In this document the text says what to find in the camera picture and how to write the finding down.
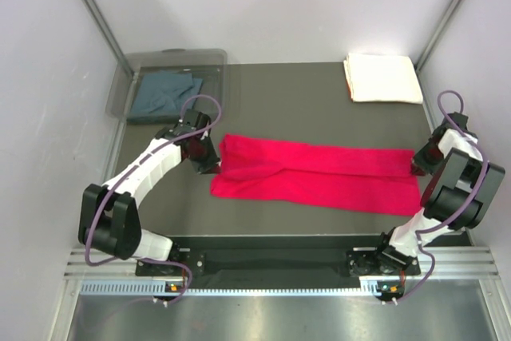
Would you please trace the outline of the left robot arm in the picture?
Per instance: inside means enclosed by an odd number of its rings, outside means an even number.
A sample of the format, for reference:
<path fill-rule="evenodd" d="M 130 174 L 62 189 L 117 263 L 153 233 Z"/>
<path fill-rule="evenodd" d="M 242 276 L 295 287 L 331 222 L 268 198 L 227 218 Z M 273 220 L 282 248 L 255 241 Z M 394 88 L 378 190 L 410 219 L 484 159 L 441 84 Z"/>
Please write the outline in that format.
<path fill-rule="evenodd" d="M 216 122 L 189 109 L 171 128 L 160 130 L 146 149 L 104 184 L 90 184 L 82 195 L 78 240 L 85 261 L 99 266 L 113 260 L 150 260 L 164 274 L 176 272 L 180 253 L 167 236 L 141 227 L 139 207 L 158 182 L 184 161 L 199 174 L 217 173 L 210 133 Z"/>

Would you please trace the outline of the pink t shirt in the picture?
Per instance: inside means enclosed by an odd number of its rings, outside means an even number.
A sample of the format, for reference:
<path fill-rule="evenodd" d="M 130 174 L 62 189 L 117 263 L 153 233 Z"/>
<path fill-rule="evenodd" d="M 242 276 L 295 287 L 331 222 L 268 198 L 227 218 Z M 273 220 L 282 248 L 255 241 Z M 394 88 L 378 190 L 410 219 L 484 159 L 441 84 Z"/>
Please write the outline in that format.
<path fill-rule="evenodd" d="M 420 209 L 409 149 L 312 145 L 228 134 L 213 196 L 413 216 Z"/>

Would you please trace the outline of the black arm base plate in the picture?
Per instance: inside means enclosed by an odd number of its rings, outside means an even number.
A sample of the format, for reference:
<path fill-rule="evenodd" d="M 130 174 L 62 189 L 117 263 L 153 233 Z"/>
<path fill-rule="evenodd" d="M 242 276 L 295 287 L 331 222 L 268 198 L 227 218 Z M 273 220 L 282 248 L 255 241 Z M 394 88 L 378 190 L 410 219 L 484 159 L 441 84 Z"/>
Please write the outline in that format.
<path fill-rule="evenodd" d="M 221 271 L 328 270 L 341 276 L 416 276 L 418 260 L 400 256 L 387 236 L 181 236 L 167 260 L 194 276 Z"/>

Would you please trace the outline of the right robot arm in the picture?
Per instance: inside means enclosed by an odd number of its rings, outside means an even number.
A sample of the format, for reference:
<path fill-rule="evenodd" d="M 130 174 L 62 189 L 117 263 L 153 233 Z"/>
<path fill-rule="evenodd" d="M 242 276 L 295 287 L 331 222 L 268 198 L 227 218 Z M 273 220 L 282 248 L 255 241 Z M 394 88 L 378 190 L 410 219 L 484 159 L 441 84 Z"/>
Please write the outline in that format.
<path fill-rule="evenodd" d="M 404 271 L 417 261 L 420 247 L 481 223 L 505 169 L 488 163 L 485 177 L 478 180 L 483 158 L 474 148 L 477 136 L 467 129 L 467 122 L 466 115 L 449 113 L 414 155 L 412 169 L 427 172 L 432 178 L 421 197 L 421 210 L 404 225 L 382 234 L 382 243 L 372 255 L 379 272 Z"/>

